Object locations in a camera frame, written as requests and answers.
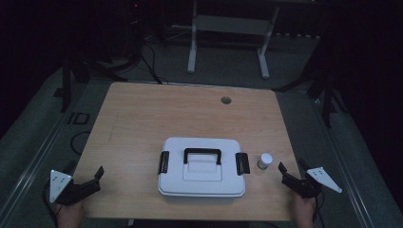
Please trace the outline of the person's right hand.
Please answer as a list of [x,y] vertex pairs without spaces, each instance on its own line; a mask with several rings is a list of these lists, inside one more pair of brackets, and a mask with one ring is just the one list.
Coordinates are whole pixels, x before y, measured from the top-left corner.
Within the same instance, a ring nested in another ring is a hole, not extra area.
[[292,211],[297,228],[314,228],[315,199],[304,199],[300,195],[294,194]]

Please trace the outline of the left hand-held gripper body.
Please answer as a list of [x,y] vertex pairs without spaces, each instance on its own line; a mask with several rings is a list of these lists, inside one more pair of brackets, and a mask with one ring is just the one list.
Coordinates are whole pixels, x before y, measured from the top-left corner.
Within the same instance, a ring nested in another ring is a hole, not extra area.
[[49,201],[69,206],[101,190],[100,180],[75,184],[71,175],[51,170]]

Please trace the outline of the small jar with white cap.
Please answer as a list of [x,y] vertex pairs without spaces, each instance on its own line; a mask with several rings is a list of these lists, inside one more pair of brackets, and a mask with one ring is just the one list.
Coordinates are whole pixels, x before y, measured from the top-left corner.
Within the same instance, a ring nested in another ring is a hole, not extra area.
[[273,157],[269,153],[263,153],[257,162],[257,166],[260,170],[265,170],[273,162]]

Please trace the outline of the black stand legs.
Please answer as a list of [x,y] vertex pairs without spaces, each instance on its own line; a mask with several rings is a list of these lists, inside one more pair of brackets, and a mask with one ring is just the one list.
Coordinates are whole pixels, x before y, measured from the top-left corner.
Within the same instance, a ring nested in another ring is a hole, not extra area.
[[293,82],[280,87],[273,88],[276,92],[285,92],[308,81],[312,81],[307,90],[310,99],[318,99],[323,95],[321,118],[327,127],[331,127],[330,114],[332,111],[333,80],[335,69],[332,66],[310,67],[306,66],[301,76]]
[[83,52],[69,50],[62,60],[62,87],[57,89],[57,95],[62,98],[62,113],[67,111],[71,102],[71,75],[74,75],[77,81],[87,83],[89,81],[89,74],[86,72],[88,67],[113,81],[126,82],[126,78],[118,76],[112,69],[102,66]]

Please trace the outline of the white box with black handle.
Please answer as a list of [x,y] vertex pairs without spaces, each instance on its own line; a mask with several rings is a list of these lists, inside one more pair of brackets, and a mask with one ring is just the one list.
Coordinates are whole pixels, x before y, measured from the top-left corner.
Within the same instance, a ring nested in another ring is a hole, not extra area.
[[248,155],[232,139],[168,138],[160,156],[164,196],[236,198],[245,193]]

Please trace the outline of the white metal stand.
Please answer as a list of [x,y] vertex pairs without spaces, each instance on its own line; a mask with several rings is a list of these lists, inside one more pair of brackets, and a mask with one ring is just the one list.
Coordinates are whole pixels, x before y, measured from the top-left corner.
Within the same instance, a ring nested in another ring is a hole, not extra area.
[[273,12],[271,13],[271,18],[268,20],[204,15],[198,13],[198,0],[193,0],[191,45],[188,57],[187,72],[194,73],[196,69],[197,31],[215,31],[263,36],[264,42],[262,46],[257,49],[257,55],[261,77],[263,79],[269,79],[270,73],[266,61],[266,50],[273,34],[279,10],[280,7],[274,7]]

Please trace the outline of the person's left hand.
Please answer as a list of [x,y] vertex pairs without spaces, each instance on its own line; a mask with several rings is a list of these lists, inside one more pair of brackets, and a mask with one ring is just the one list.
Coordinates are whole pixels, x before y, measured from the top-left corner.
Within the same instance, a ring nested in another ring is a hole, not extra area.
[[57,205],[57,228],[80,228],[84,218],[84,202],[79,201],[70,206]]

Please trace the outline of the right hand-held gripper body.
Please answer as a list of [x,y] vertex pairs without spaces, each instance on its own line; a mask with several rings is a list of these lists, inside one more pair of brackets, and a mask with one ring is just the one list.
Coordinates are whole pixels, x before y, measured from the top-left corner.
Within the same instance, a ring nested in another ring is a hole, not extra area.
[[305,178],[301,180],[290,175],[287,170],[287,173],[282,175],[281,182],[304,199],[316,198],[321,192],[323,186],[328,187],[339,194],[342,193],[342,189],[323,167],[310,168],[305,173]]

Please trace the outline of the black rectangular floor bracket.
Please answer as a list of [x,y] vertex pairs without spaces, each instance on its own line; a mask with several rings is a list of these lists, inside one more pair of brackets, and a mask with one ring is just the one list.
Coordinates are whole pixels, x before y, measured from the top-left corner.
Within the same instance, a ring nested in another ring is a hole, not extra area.
[[67,123],[68,124],[87,124],[90,115],[82,112],[73,112],[70,114]]

